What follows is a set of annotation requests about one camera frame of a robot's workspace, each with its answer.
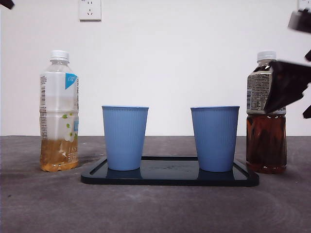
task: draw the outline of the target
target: plastic bottle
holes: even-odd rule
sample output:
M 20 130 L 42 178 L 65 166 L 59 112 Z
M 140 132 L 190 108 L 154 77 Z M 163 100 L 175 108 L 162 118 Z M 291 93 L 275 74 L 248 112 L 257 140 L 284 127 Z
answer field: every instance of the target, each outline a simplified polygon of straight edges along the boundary
M 275 51 L 258 53 L 258 67 L 247 78 L 246 163 L 253 171 L 268 174 L 286 169 L 286 108 L 265 114 Z
M 51 62 L 40 76 L 40 164 L 43 171 L 60 171 L 78 165 L 78 77 L 67 52 L 52 51 Z

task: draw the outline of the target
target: blue plastic cup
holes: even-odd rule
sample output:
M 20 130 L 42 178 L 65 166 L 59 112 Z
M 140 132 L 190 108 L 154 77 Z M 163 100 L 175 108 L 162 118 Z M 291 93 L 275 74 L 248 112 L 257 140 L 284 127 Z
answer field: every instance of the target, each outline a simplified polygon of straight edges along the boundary
M 191 108 L 199 167 L 226 172 L 233 166 L 239 106 Z
M 148 107 L 102 106 L 108 167 L 130 171 L 140 167 Z

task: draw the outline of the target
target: gray table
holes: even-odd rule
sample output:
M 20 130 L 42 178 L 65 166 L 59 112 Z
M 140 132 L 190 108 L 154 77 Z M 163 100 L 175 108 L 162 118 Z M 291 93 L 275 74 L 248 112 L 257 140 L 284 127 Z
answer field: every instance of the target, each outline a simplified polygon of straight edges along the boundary
M 311 137 L 289 137 L 287 171 L 256 187 L 89 185 L 80 173 L 103 137 L 79 137 L 80 167 L 56 173 L 39 169 L 39 137 L 0 140 L 3 233 L 311 232 Z M 194 139 L 146 137 L 144 155 L 195 156 Z

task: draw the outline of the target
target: bottle label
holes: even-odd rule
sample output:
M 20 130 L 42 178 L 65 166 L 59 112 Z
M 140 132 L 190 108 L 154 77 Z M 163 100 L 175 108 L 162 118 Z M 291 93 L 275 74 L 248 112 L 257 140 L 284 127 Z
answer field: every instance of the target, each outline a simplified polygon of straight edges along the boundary
M 257 73 L 249 75 L 247 78 L 247 110 L 248 114 L 265 114 L 264 106 L 267 102 L 272 82 L 272 74 Z M 272 113 L 286 114 L 286 107 L 280 108 Z
M 45 72 L 40 77 L 40 129 L 42 139 L 74 141 L 78 136 L 78 77 Z

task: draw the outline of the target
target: blue logo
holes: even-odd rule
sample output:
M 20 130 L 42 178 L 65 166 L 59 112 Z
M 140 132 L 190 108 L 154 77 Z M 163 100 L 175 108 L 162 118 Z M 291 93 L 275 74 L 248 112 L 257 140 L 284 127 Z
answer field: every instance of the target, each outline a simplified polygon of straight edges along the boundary
M 75 120 L 74 121 L 74 126 L 73 126 L 73 131 L 78 131 L 78 126 L 79 126 L 79 121 Z
M 65 82 L 65 90 L 73 85 L 73 83 L 77 80 L 77 76 L 75 74 L 66 73 L 66 82 Z

